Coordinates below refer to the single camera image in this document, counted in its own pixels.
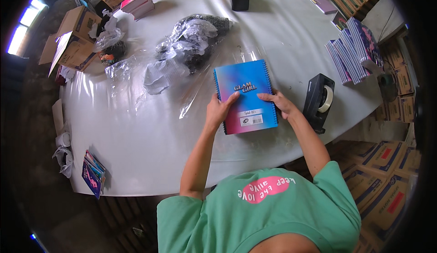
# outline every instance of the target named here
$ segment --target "white table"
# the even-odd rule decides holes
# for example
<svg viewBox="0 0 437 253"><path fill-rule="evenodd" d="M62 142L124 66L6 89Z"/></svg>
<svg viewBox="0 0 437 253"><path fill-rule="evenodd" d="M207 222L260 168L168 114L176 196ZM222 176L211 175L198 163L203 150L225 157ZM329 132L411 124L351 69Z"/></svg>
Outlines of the white table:
<svg viewBox="0 0 437 253"><path fill-rule="evenodd" d="M343 86L325 50L325 43L338 38L331 24L332 15L324 15L310 0L250 0L250 9L234 12L228 0L153 0L156 9L135 22L130 14L117 12L118 26L127 32L125 39L134 49L154 51L172 31L179 19L193 13L228 17L238 23L234 34L244 49L259 47L267 54L273 84L300 109L305 102L309 79L318 73L335 80L334 101L326 119L328 143L382 102L375 78L355 86ZM223 47L236 43L223 43ZM232 63L229 50L219 49L215 64ZM134 110L141 90L141 74L133 74L131 96L108 96L110 82L104 68L95 60L85 73L61 90L66 121L71 129L74 169L70 178L73 190L91 194L81 177L86 149L107 168L106 196L147 196L178 192L180 176L205 120L206 105L215 85L212 72L183 119L179 119L182 93L188 82L146 95ZM226 136L216 134L207 187L231 174L277 167L302 156L302 150L290 125L282 119L273 129Z"/></svg>

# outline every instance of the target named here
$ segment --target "green t-shirt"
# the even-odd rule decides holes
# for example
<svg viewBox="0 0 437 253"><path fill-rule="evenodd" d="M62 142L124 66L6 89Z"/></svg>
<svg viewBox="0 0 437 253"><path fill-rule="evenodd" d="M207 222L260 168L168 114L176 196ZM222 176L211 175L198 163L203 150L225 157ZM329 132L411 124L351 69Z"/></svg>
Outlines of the green t-shirt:
<svg viewBox="0 0 437 253"><path fill-rule="evenodd" d="M229 176L204 201L187 196L162 200L157 217L163 253L247 253L282 233L306 236L322 253L352 252L361 228L335 161L313 183L278 168Z"/></svg>

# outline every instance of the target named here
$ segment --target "notebook spiral binding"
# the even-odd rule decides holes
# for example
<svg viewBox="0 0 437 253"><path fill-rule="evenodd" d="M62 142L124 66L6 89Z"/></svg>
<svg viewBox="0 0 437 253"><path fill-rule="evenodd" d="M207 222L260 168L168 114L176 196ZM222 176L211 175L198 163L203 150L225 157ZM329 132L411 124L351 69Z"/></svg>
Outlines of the notebook spiral binding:
<svg viewBox="0 0 437 253"><path fill-rule="evenodd" d="M216 90L217 90L217 95L219 100L221 100L221 96L220 96L220 89L219 89L219 81L217 80L217 73L216 70L214 69L214 81L216 82ZM227 130L226 130L226 122L223 121L223 129L225 130L225 135L228 134Z"/></svg>
<svg viewBox="0 0 437 253"><path fill-rule="evenodd" d="M270 76L269 76L269 70L267 68L267 63L265 60L263 60L263 66L264 66L264 70L265 70L265 74L266 74L266 81L267 81L267 87L269 88L269 94L273 95L273 91L272 91L272 83L270 81ZM272 110L273 110L273 117L274 117L274 122L277 125L277 116L276 116L276 109L274 107L274 103L270 102L272 105Z"/></svg>

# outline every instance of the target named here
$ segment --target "window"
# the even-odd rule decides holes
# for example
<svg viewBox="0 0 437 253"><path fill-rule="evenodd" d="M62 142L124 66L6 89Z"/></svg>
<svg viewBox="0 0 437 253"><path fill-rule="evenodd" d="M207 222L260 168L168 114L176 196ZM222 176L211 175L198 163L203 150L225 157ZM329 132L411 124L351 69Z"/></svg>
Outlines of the window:
<svg viewBox="0 0 437 253"><path fill-rule="evenodd" d="M24 11L24 14L21 16L20 22L15 29L14 36L9 44L8 53L16 55L20 45L26 35L28 28L32 25L32 22L38 16L40 11L46 5L39 0L32 0L30 5Z"/></svg>

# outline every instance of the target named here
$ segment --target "person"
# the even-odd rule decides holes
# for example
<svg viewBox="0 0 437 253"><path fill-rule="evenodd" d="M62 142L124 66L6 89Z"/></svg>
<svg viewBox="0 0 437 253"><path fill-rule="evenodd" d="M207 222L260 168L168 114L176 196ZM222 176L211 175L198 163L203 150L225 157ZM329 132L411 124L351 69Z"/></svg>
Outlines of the person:
<svg viewBox="0 0 437 253"><path fill-rule="evenodd" d="M257 94L274 102L292 126L311 183L282 168L254 170L220 181L203 201L217 129L235 92L214 95L206 122L180 179L180 195L157 207L160 252L352 252L361 218L336 161L298 108L281 92Z"/></svg>

